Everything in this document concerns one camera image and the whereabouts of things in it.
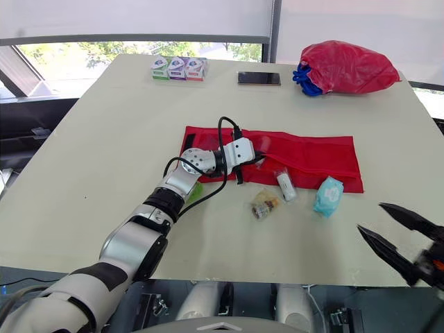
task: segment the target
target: cable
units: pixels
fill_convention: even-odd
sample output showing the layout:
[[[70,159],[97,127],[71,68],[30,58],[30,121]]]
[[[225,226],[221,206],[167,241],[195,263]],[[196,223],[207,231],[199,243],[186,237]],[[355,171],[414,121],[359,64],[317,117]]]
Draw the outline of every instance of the cable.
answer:
[[[164,177],[167,175],[168,173],[168,169],[171,166],[171,163],[173,163],[174,161],[181,161],[184,162],[185,164],[188,164],[191,168],[193,168],[194,170],[196,170],[197,172],[199,172],[201,175],[205,175],[206,173],[203,172],[202,170],[200,170],[197,166],[195,166],[194,164],[192,164],[190,161],[187,161],[185,158],[181,158],[181,157],[173,157],[171,158],[168,163],[166,164],[165,170],[164,170]]]
[[[0,327],[3,325],[3,323],[6,320],[6,317],[8,317],[9,312],[14,307],[15,303],[17,303],[20,300],[20,298],[25,296],[27,293],[32,293],[34,291],[42,291],[45,290],[46,288],[47,286],[31,286],[20,289],[17,293],[14,293],[11,296],[11,298],[8,301],[6,301],[6,303],[0,309]]]
[[[0,283],[0,287],[10,286],[11,284],[16,284],[16,283],[19,283],[19,282],[22,282],[22,281],[26,281],[26,280],[34,280],[34,281],[38,281],[38,282],[55,282],[55,281],[58,281],[60,279],[57,279],[57,280],[41,280],[41,279],[37,279],[36,277],[25,277],[24,279],[20,279],[20,280],[17,280],[17,281],[12,281],[12,282],[8,282],[8,283]]]
[[[219,149],[222,152],[222,160],[223,160],[223,182],[221,184],[221,186],[219,186],[217,189],[215,189],[213,192],[211,192],[210,194],[208,194],[207,196],[204,196],[203,198],[200,198],[199,200],[193,202],[191,205],[189,205],[188,207],[186,207],[183,211],[181,211],[179,213],[179,217],[181,217],[183,214],[185,214],[186,212],[188,212],[191,208],[197,206],[199,203],[202,203],[203,201],[211,198],[212,196],[215,196],[216,194],[218,194],[220,191],[222,191],[222,189],[225,187],[227,180],[228,180],[228,168],[227,168],[227,159],[225,157],[225,151],[223,150],[223,141],[222,141],[222,121],[228,121],[229,123],[231,123],[234,126],[234,131],[240,131],[240,128],[238,127],[238,125],[231,120],[230,118],[227,117],[221,117],[219,119],[219,122],[217,124],[217,135],[218,135],[218,139],[219,139]]]
[[[311,298],[311,301],[313,302],[314,306],[316,307],[316,309],[319,312],[319,316],[321,316],[322,319],[322,326],[324,327],[324,333],[327,333],[327,326],[325,324],[325,318],[323,313],[321,312],[321,309],[319,308],[318,303],[316,302],[316,300],[314,299],[313,295],[310,293],[310,288],[312,288],[315,284],[309,284],[307,287],[307,294],[308,296]]]

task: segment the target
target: tissue pack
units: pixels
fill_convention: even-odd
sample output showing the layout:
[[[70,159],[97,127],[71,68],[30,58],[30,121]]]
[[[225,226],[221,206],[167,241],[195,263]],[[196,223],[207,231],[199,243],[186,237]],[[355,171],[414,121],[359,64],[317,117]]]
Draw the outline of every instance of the tissue pack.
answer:
[[[318,193],[316,193],[313,210],[323,213],[325,217],[330,217],[339,206],[343,191],[342,182],[333,177],[327,177],[319,187]]]
[[[151,65],[151,75],[153,78],[160,80],[169,80],[168,66],[171,62],[171,57],[164,57],[159,55],[154,63]]]
[[[186,80],[185,68],[187,67],[188,57],[174,57],[168,66],[168,76],[171,80]]]
[[[208,68],[207,58],[190,58],[185,67],[187,80],[203,81]]]

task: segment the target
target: blue object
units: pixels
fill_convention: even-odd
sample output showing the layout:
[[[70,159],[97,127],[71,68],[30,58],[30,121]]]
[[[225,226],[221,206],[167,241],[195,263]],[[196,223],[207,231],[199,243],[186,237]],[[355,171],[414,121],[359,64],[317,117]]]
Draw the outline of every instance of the blue object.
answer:
[[[298,65],[298,69],[293,71],[293,81],[302,87],[302,92],[308,96],[319,96],[322,95],[322,89],[312,83],[307,74],[311,71],[309,65],[302,66]]]
[[[325,217],[330,217],[339,206],[343,192],[342,182],[328,176],[316,193],[313,210],[323,213]]]

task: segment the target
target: red fabric pouch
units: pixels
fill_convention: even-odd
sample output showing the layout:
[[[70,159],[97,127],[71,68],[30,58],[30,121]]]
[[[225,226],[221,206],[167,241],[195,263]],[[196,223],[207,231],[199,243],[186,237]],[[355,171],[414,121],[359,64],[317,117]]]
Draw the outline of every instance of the red fabric pouch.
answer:
[[[287,168],[296,187],[318,189],[328,176],[332,176],[343,183],[344,192],[364,192],[353,137],[298,137],[261,130],[242,130],[242,134],[252,141],[256,151],[266,156],[262,163],[241,167],[246,182],[278,185],[274,172]],[[232,141],[232,129],[222,129],[222,140],[223,144]],[[191,147],[217,150],[217,128],[187,126],[181,151]],[[235,178],[233,173],[228,176],[230,180]],[[200,182],[221,180],[199,178]]]

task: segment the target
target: light blue wet wipes packet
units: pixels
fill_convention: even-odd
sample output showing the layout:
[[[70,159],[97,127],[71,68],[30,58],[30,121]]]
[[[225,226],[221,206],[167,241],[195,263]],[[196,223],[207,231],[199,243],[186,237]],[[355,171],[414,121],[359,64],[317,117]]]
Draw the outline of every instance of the light blue wet wipes packet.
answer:
[[[323,213],[325,217],[330,217],[339,206],[343,192],[342,182],[328,176],[316,193],[313,210]]]

